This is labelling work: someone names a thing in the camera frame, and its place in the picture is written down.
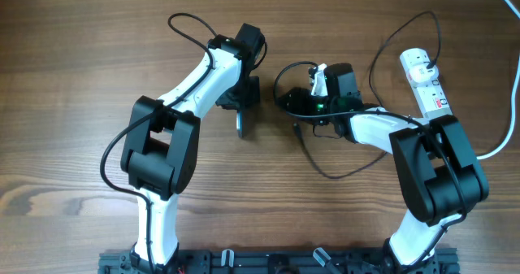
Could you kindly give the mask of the teal Samsung Galaxy smartphone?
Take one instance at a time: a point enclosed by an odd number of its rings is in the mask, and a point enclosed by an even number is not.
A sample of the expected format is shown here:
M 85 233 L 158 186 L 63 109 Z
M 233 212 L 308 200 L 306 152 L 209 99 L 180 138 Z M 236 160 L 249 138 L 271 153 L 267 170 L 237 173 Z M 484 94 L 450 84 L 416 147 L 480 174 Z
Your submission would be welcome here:
M 236 113 L 236 131 L 239 138 L 245 135 L 245 111 L 238 110 Z

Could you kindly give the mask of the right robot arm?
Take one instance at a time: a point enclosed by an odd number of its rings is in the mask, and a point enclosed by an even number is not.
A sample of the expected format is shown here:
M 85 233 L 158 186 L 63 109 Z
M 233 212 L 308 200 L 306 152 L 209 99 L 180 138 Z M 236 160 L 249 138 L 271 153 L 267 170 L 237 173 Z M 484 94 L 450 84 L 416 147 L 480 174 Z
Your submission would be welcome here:
M 489 195 L 488 180 L 458 119 L 451 114 L 415 119 L 363 102 L 348 63 L 308 61 L 306 66 L 310 88 L 294 87 L 283 95 L 274 88 L 276 106 L 313 126 L 333 124 L 339 137 L 391 154 L 407 206 L 399 229 L 360 265 L 380 273 L 450 269 L 436 255 L 436 245 Z

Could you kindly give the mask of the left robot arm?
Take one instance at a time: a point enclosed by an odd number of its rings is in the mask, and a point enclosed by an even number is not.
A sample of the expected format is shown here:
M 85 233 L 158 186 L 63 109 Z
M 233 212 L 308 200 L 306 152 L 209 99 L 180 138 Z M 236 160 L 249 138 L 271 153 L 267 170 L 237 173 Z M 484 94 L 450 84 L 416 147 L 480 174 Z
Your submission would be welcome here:
M 197 165 L 201 121 L 214 106 L 243 113 L 260 99 L 259 79 L 251 72 L 267 43 L 261 30 L 243 24 L 235 37 L 218 35 L 207 43 L 197 67 L 173 90 L 157 99 L 139 98 L 131 114 L 137 125 L 123 145 L 121 168 L 140 194 L 139 235 L 129 256 L 140 273 L 171 273 L 179 240 L 176 217 L 180 194 Z

